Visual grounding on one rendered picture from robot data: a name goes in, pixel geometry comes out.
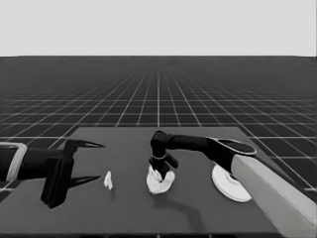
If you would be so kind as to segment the white round pinned carrier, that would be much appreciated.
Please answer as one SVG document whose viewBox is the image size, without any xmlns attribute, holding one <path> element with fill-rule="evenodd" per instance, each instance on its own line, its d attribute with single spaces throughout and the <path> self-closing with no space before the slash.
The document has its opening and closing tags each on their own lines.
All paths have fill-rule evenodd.
<svg viewBox="0 0 317 238">
<path fill-rule="evenodd" d="M 165 183 L 163 179 L 161 178 L 159 172 L 156 175 L 150 175 L 148 171 L 146 182 L 147 182 L 147 185 L 157 184 L 160 187 L 160 193 L 167 192 L 171 188 L 171 185 L 172 185 L 172 183 Z"/>
</svg>

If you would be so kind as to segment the large thick white disc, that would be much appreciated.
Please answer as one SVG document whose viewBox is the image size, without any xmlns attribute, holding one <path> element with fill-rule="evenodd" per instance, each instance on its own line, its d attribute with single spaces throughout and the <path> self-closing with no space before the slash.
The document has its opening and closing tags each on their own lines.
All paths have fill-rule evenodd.
<svg viewBox="0 0 317 238">
<path fill-rule="evenodd" d="M 248 202 L 251 200 L 251 196 L 244 187 L 218 165 L 212 170 L 212 180 L 218 190 L 226 197 L 237 202 Z"/>
</svg>

